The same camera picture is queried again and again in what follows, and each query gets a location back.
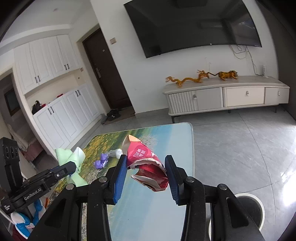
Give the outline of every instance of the red snack bag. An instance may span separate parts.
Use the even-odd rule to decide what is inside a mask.
[[[152,191],[163,191],[168,186],[166,169],[148,147],[138,138],[128,135],[123,141],[122,152],[127,155],[127,167],[138,168],[139,171],[131,177]]]

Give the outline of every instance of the purple glove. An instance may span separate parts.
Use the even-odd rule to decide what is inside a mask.
[[[107,162],[108,162],[108,153],[102,153],[101,159],[96,160],[94,162],[94,166],[96,169],[102,169],[106,165]]]

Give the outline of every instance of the tv stand leg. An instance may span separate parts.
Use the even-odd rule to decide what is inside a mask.
[[[173,124],[175,124],[175,117],[179,117],[179,115],[174,115],[174,116],[172,115],[172,116],[171,116],[171,118],[172,118],[172,123],[173,123]]]

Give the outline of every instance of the light green plastic bag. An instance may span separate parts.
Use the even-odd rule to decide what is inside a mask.
[[[68,161],[72,161],[76,165],[76,171],[72,175],[66,177],[67,183],[73,183],[76,187],[87,185],[88,183],[79,175],[81,171],[81,165],[85,159],[85,154],[81,148],[77,147],[74,152],[69,149],[58,148],[55,150],[57,154],[57,160],[59,165],[64,165]]]

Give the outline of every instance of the drawer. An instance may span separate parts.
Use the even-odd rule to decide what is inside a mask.
[[[225,107],[263,104],[264,92],[264,87],[223,88],[223,104]]]
[[[265,88],[264,104],[286,104],[289,101],[289,88]]]
[[[168,101],[173,114],[198,110],[196,91],[170,94]]]

